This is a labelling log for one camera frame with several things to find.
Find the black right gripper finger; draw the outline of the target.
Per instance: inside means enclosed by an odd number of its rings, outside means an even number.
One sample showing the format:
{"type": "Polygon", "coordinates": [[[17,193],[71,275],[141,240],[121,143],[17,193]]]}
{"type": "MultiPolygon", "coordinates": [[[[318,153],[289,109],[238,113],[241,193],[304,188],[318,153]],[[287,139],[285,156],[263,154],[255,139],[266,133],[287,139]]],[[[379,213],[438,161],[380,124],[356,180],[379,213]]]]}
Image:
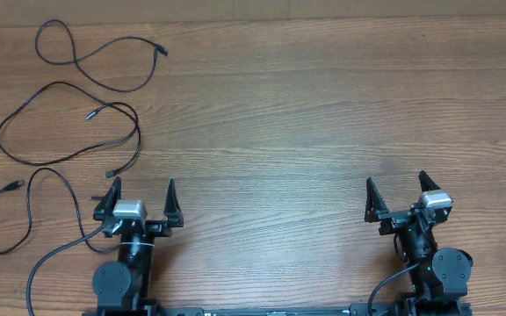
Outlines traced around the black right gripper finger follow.
{"type": "Polygon", "coordinates": [[[440,190],[440,187],[430,178],[430,176],[424,170],[421,170],[419,172],[418,179],[422,192],[440,190]]]}
{"type": "Polygon", "coordinates": [[[389,209],[370,176],[366,179],[365,222],[380,221],[380,217],[386,213],[389,213],[389,209]]]}

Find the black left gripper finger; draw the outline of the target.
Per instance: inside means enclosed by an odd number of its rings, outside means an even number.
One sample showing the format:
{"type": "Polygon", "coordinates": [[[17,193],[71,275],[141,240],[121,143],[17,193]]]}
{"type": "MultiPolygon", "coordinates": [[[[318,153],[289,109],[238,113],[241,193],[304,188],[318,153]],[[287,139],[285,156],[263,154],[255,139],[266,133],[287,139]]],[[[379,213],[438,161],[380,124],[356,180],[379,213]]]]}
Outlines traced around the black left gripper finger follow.
{"type": "Polygon", "coordinates": [[[184,226],[184,216],[177,200],[175,179],[173,177],[169,180],[163,214],[170,227],[184,226]]]}
{"type": "Polygon", "coordinates": [[[96,221],[105,221],[107,217],[112,216],[114,206],[121,199],[121,178],[117,176],[107,193],[100,198],[93,212],[93,219],[96,221]]]}

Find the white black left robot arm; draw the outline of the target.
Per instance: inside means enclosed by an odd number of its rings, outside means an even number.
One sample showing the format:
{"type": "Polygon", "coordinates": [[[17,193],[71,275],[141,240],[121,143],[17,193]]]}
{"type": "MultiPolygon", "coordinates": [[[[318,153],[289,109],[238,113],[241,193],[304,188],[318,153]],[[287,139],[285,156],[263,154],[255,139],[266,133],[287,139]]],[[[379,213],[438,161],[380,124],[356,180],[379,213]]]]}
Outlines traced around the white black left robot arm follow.
{"type": "Polygon", "coordinates": [[[99,199],[93,219],[103,224],[105,237],[119,236],[119,247],[117,259],[99,266],[92,278],[98,297],[97,315],[165,314],[148,293],[155,239],[168,238],[174,228],[184,225],[173,178],[169,180],[163,215],[160,220],[149,219],[143,201],[122,198],[118,177],[99,199]]]}

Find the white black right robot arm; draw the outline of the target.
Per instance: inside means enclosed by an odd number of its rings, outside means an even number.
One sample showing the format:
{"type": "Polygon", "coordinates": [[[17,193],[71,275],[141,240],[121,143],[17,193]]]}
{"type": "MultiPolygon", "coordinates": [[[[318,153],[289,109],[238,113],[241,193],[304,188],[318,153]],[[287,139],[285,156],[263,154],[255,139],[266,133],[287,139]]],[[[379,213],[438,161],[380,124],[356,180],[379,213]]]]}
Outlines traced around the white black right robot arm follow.
{"type": "Polygon", "coordinates": [[[418,179],[422,193],[407,210],[392,212],[374,182],[366,179],[365,221],[379,223],[379,234],[394,237],[394,250],[406,268],[381,281],[366,303],[369,315],[471,316],[472,307],[461,299],[467,295],[473,258],[457,248],[440,248],[433,227],[448,220],[453,198],[425,171],[418,179]],[[409,275],[412,291],[403,292],[385,307],[374,303],[378,292],[403,275],[409,275]]]}

